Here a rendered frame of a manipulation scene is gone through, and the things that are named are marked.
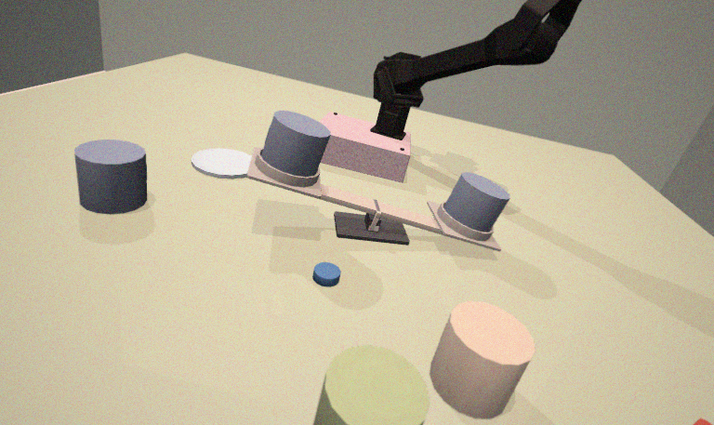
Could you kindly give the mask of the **tan balance beam with round pans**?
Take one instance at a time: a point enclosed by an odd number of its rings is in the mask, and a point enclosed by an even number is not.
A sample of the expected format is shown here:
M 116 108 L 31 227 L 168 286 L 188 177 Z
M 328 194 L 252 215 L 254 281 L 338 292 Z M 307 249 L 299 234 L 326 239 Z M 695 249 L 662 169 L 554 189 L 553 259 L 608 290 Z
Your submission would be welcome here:
M 340 206 L 365 212 L 366 215 L 335 211 L 338 238 L 364 240 L 397 245 L 409 245 L 403 224 L 455 238 L 477 246 L 501 251 L 501 246 L 490 232 L 479 232 L 459 223 L 444 210 L 446 201 L 427 205 L 434 218 L 397 206 L 388 205 L 354 193 L 329 187 L 320 182 L 320 168 L 310 177 L 284 173 L 266 163 L 261 155 L 264 147 L 255 147 L 247 177 L 295 193 L 301 193 Z

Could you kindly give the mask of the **dark grey cylinder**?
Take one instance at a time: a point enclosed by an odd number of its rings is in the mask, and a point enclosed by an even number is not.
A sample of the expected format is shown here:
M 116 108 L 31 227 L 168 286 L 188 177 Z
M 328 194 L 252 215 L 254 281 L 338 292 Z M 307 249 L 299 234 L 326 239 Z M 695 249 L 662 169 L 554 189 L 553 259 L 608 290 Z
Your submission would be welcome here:
M 74 149 L 80 206 L 100 214 L 122 214 L 147 201 L 145 149 L 119 139 L 99 139 Z
M 509 199 L 508 192 L 498 184 L 464 172 L 443 208 L 453 219 L 472 230 L 490 232 Z
M 274 113 L 262 159 L 270 166 L 294 176 L 316 175 L 330 139 L 330 130 L 300 113 Z

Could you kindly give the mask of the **white round dish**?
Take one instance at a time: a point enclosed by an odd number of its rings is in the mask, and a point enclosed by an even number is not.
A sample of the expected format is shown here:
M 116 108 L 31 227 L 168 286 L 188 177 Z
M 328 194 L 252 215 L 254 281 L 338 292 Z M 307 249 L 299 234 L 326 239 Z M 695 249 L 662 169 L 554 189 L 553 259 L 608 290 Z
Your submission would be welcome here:
M 195 170 L 219 179 L 246 178 L 252 155 L 230 149 L 207 149 L 192 156 Z

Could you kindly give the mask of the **grey-brown cylinder with peach top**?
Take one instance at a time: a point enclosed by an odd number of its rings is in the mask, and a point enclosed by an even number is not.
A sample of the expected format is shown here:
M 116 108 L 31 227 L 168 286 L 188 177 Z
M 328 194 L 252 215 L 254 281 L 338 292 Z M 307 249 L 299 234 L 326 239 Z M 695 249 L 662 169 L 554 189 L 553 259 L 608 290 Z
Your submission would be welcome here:
M 535 352 L 532 335 L 513 315 L 469 300 L 450 312 L 430 377 L 457 412 L 491 419 L 504 411 Z

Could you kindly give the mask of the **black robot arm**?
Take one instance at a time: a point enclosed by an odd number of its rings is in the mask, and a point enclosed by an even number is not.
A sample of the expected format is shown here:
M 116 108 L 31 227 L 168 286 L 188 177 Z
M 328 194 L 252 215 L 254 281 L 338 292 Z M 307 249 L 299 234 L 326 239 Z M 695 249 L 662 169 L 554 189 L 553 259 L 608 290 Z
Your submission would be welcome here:
M 420 106 L 424 99 L 420 88 L 430 80 L 494 65 L 537 65 L 548 60 L 581 1 L 527 0 L 513 20 L 495 27 L 483 40 L 422 58 L 404 52 L 384 56 L 374 72 L 374 99 L 381 105 L 370 132 L 403 140 L 410 107 Z

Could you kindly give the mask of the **blue short cylinder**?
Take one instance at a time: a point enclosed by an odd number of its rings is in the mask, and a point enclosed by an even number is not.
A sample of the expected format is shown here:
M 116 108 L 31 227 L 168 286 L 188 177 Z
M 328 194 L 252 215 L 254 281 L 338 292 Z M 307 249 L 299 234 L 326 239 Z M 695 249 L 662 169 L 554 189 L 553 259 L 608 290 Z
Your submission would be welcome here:
M 313 280 L 320 286 L 335 286 L 339 282 L 341 271 L 339 267 L 330 262 L 321 262 L 314 267 Z

